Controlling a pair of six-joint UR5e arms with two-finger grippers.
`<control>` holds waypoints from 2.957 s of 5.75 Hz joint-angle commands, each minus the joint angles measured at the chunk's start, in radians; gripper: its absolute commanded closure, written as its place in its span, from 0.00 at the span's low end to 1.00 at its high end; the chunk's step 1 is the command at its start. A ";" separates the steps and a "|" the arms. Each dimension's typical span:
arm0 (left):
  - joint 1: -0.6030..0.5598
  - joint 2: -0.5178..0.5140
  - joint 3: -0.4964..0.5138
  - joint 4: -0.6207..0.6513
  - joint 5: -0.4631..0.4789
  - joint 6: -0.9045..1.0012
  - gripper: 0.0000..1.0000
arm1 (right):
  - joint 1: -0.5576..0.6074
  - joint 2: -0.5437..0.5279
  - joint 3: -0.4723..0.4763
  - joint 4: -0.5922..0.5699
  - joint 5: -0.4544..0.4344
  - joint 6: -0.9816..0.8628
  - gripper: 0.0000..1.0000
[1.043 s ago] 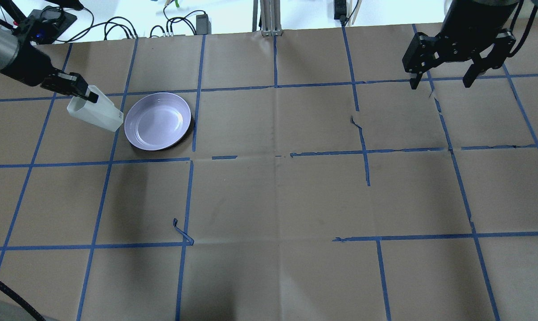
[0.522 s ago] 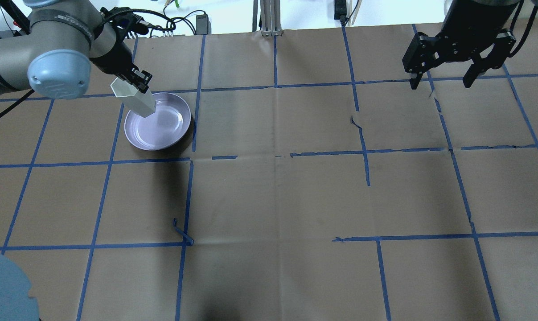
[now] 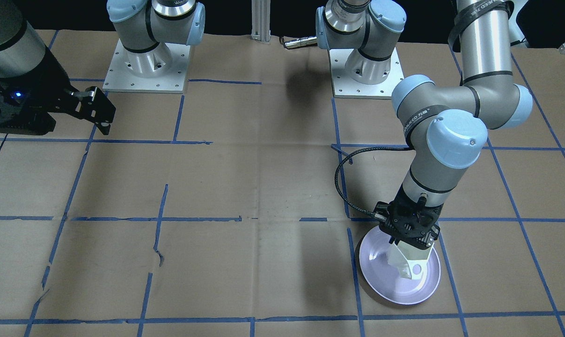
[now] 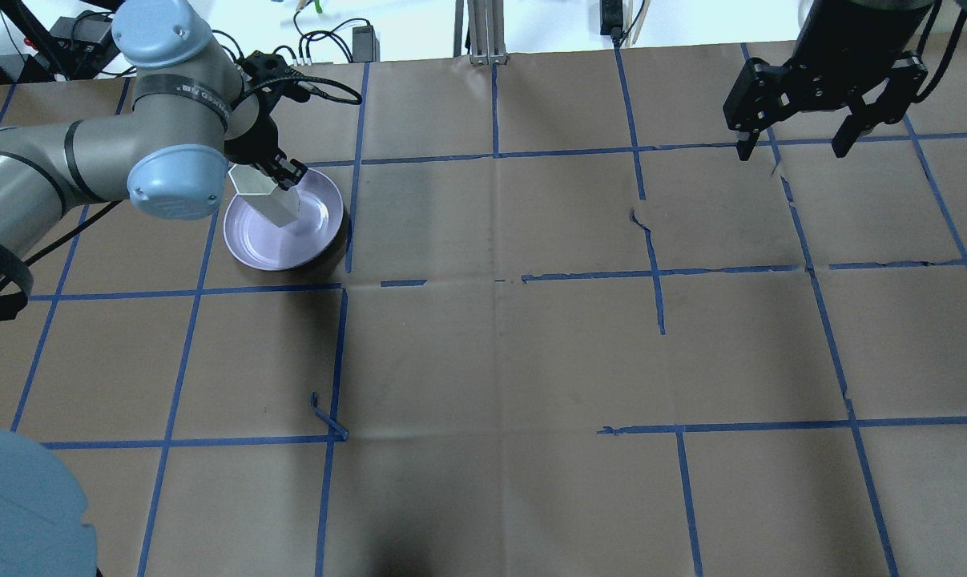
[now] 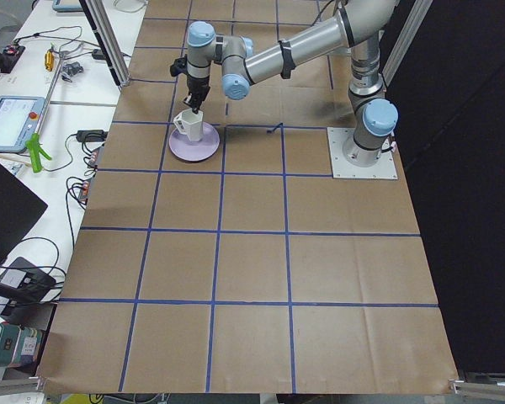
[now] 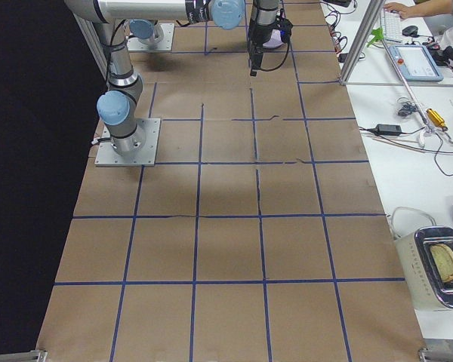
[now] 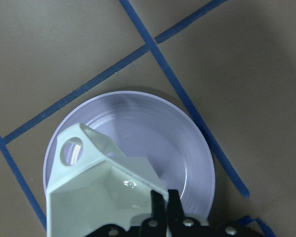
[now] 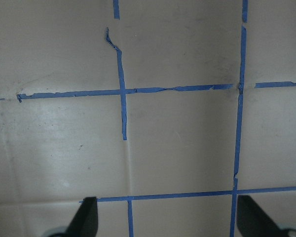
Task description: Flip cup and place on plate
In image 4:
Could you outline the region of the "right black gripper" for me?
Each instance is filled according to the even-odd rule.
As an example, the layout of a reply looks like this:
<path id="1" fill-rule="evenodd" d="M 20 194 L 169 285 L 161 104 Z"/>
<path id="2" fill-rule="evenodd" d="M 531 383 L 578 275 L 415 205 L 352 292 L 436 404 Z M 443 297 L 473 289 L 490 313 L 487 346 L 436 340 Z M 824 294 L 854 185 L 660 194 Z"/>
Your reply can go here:
<path id="1" fill-rule="evenodd" d="M 739 160 L 750 160 L 762 132 L 801 113 L 846 110 L 832 137 L 839 159 L 877 125 L 902 120 L 927 94 L 929 77 L 920 51 L 907 43 L 814 33 L 779 65 L 758 56 L 747 59 L 723 103 Z"/>

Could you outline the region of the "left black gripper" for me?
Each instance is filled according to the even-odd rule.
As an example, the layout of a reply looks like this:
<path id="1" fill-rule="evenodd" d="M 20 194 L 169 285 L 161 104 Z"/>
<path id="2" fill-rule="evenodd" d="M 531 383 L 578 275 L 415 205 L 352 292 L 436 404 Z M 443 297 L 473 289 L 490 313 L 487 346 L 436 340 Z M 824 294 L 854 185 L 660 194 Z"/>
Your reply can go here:
<path id="1" fill-rule="evenodd" d="M 272 164 L 272 179 L 281 190 L 289 190 L 307 175 L 308 167 L 296 159 L 285 158 L 279 146 L 279 129 L 267 111 L 260 110 L 255 123 L 243 134 L 224 142 L 224 157 L 234 164 Z"/>

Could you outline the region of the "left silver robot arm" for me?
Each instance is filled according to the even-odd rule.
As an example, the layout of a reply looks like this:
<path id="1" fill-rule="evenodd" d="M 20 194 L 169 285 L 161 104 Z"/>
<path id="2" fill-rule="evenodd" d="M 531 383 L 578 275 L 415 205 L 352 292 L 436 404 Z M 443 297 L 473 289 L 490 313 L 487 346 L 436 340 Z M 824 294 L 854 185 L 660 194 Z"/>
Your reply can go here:
<path id="1" fill-rule="evenodd" d="M 0 127 L 0 322 L 25 309 L 29 251 L 73 208 L 128 201 L 198 220 L 222 202 L 229 165 L 281 189 L 306 167 L 278 145 L 271 79 L 231 61 L 187 1 L 127 1 L 111 33 L 136 69 L 127 113 Z M 0 576 L 98 576 L 87 497 L 51 450 L 0 427 Z"/>

